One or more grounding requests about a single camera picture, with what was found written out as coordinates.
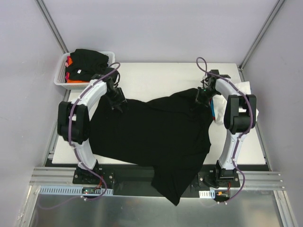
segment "white wall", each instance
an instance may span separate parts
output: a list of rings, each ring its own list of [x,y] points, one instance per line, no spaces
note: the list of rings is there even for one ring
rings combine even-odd
[[[276,0],[45,0],[70,52],[123,62],[240,64]]]
[[[33,0],[0,4],[0,46],[0,226],[12,227],[62,99],[52,82],[62,52]]]
[[[303,226],[303,1],[286,1],[244,69],[273,170]]]

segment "white cloth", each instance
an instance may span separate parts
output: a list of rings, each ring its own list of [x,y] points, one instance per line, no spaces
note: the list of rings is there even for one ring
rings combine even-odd
[[[250,82],[241,82],[238,84],[235,84],[235,86],[242,91],[243,93],[250,95],[251,90],[250,90]],[[227,101],[223,96],[216,95],[213,97],[213,102],[214,102],[214,116],[215,116],[215,122],[218,124],[223,124],[224,123],[224,114],[225,114],[225,109],[226,109],[226,104]],[[259,111],[256,111],[256,121],[257,121],[257,116],[259,114]]]

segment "laundry basket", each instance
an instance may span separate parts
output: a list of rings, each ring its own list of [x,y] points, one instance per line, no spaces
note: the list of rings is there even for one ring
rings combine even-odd
[[[100,51],[100,53],[108,56],[108,65],[115,62],[115,54],[113,52]],[[55,85],[62,86],[67,90],[83,90],[89,83],[65,83],[65,62],[67,60],[67,56],[70,56],[70,54],[71,53],[65,53],[61,57],[57,65],[57,70],[53,82]]]

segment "purple cable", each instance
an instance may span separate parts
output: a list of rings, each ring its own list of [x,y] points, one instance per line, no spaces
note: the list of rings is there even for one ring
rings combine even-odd
[[[204,61],[204,63],[205,63],[205,70],[203,68],[201,68],[201,66],[199,65],[199,62],[198,62],[199,59],[201,59],[201,60]],[[244,185],[245,185],[245,174],[238,168],[238,166],[236,165],[234,159],[235,159],[235,156],[236,156],[237,148],[239,146],[239,142],[240,142],[239,139],[241,139],[241,137],[243,135],[249,133],[249,131],[251,130],[251,127],[252,127],[252,124],[253,124],[252,109],[251,109],[250,102],[248,101],[246,95],[243,92],[241,92],[230,80],[228,80],[228,79],[226,79],[226,78],[224,78],[224,77],[222,77],[220,75],[217,75],[217,74],[214,74],[214,73],[211,73],[211,72],[207,72],[207,63],[206,63],[206,60],[204,58],[198,57],[196,59],[196,64],[197,64],[197,66],[198,66],[198,68],[200,70],[202,70],[203,72],[205,72],[205,76],[207,76],[207,74],[209,74],[209,75],[211,75],[213,77],[217,77],[217,78],[223,79],[224,81],[226,81],[227,83],[229,83],[232,86],[232,88],[234,88],[240,95],[242,95],[244,97],[244,100],[245,100],[245,102],[246,102],[246,104],[248,106],[248,110],[249,110],[249,113],[250,113],[250,125],[247,128],[247,130],[245,132],[241,133],[240,136],[238,137],[236,145],[235,145],[235,149],[234,149],[234,151],[232,153],[232,164],[235,167],[235,169],[237,171],[239,171],[239,173],[243,176],[243,182],[242,182],[242,185],[241,185],[240,189],[237,191],[237,193],[228,200],[228,201],[230,201],[231,199],[233,199],[234,197],[236,197],[242,191],[242,189],[244,188]]]
[[[92,86],[89,86],[87,89],[85,89],[85,91],[80,95],[80,97],[76,100],[76,102],[75,102],[75,103],[72,105],[72,107],[71,107],[71,113],[70,113],[69,124],[68,124],[68,143],[69,143],[69,145],[70,145],[71,147],[73,147],[73,150],[74,150],[74,153],[75,153],[75,155],[76,155],[76,158],[77,158],[77,160],[78,160],[80,163],[82,163],[82,161],[81,161],[81,159],[80,159],[80,157],[79,157],[79,155],[78,155],[76,146],[75,146],[74,144],[71,143],[71,125],[72,125],[72,117],[73,117],[73,115],[74,115],[75,107],[76,107],[77,103],[80,101],[80,99],[83,98],[84,95],[85,95],[89,90],[91,90],[91,89],[93,88],[93,86],[95,86],[97,83],[99,83],[99,82],[102,81],[104,78],[108,77],[109,75],[111,75],[112,73],[114,73],[115,71],[117,71],[118,68],[120,68],[120,65],[121,65],[121,64],[118,63],[118,62],[112,63],[109,67],[111,67],[111,66],[113,66],[113,65],[115,65],[115,64],[118,64],[117,68],[115,68],[114,70],[112,70],[112,71],[109,72],[108,74],[104,75],[103,77],[101,77],[100,79],[98,79],[97,81],[95,81],[95,82],[93,83]],[[82,163],[82,165],[83,165],[84,168],[86,168],[90,173],[92,173],[93,175],[95,175],[96,177],[98,177],[98,178],[102,181],[102,183],[104,184],[104,186],[105,186],[104,192],[102,192],[99,196],[97,196],[97,197],[95,197],[95,198],[93,198],[93,199],[86,198],[88,201],[97,200],[97,199],[101,198],[101,197],[106,193],[106,191],[107,191],[107,184],[106,184],[106,182],[103,180],[103,178],[102,178],[101,176],[99,176],[98,174],[96,174],[95,172],[93,172],[91,169],[89,169],[85,164]],[[40,209],[43,209],[43,210],[52,210],[52,209],[54,209],[54,208],[60,207],[60,206],[62,206],[62,205],[64,205],[64,204],[68,203],[69,201],[71,201],[71,200],[73,200],[73,199],[75,199],[75,198],[79,198],[79,196],[73,196],[73,197],[69,198],[68,200],[66,200],[66,201],[64,201],[64,202],[62,202],[62,203],[60,203],[60,204],[57,204],[57,205],[55,205],[55,206],[52,206],[52,207],[42,207],[41,204],[40,204],[40,199],[38,199],[37,205],[38,205],[38,207],[39,207]]]

